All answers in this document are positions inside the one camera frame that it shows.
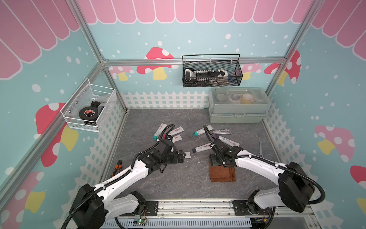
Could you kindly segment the white R&O purple cap tube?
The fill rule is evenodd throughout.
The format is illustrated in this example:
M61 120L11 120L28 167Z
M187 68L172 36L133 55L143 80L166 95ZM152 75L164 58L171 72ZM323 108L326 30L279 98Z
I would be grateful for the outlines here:
M229 146L232 146L232 147L234 147L234 146L239 147L239 146L240 146L240 144L239 144L239 143L234 142L234 141L232 141L232 140L230 140L230 139L227 139L227 138L225 138L225 137L223 137L223 136L219 136L218 138L219 138L222 142L224 142L225 144L227 144L227 145L229 145Z

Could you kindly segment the silver purple Protetix toothpaste tube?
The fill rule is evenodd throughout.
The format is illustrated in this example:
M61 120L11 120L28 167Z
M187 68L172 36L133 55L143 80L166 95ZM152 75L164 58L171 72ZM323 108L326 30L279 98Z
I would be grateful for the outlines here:
M216 134L216 135L231 135L232 134L230 129L211 130L211 133Z

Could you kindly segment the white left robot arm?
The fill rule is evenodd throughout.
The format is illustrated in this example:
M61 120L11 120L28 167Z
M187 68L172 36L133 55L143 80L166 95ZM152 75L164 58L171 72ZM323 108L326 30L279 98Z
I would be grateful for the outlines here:
M163 173L168 164L183 163L185 157L185 152L177 150L172 140L157 141L149 149L139 152L125 170L95 186L82 186L62 228L67 228L73 221L79 229L99 229L106 221L120 215L140 215L145 205L141 194L132 192L122 198L119 195L154 171Z

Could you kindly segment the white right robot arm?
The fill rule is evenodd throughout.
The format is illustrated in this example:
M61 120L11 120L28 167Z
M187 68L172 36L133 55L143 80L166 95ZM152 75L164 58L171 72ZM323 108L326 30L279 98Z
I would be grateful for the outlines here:
M254 155L240 147L223 147L218 153L209 156L212 167L248 169L276 184L268 190L255 190L248 197L242 209L259 215L265 209L287 207L302 213L310 204L315 192L314 182L306 176L302 168L294 162L283 164Z

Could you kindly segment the brown cloth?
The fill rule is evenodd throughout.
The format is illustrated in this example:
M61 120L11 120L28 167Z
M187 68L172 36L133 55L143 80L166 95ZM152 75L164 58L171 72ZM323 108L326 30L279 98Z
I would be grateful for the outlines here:
M210 180L213 183L235 182L236 173L234 167L209 166Z

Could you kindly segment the white R&O tube red scribble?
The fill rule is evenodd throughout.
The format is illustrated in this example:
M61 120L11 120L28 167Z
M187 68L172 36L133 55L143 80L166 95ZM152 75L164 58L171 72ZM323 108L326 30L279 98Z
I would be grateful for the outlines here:
M198 152L203 152L203 151L210 150L210 149L211 149L211 144L208 143L208 144L205 144L205 145L202 145L202 146L199 146L199 147L196 147L196 148L192 149L192 152L193 153L198 153Z

